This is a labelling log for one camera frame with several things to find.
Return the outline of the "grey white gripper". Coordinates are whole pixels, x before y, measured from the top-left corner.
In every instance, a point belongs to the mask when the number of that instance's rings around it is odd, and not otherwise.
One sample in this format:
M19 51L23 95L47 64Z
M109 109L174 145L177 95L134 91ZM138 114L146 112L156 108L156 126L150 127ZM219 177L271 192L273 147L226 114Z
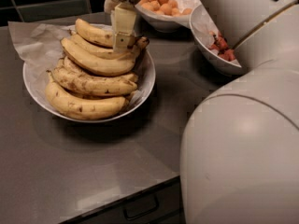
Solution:
M137 4L139 1L105 0L104 11L107 14L112 12L113 50L115 52L125 52L135 43L136 12L134 6L129 4Z

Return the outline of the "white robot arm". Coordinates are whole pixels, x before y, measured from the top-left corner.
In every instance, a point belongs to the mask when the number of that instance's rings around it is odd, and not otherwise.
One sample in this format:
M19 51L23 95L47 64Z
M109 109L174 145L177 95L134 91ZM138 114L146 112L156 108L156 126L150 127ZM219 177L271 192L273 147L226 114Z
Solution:
M186 125L186 223L299 224L298 0L201 2L244 74Z

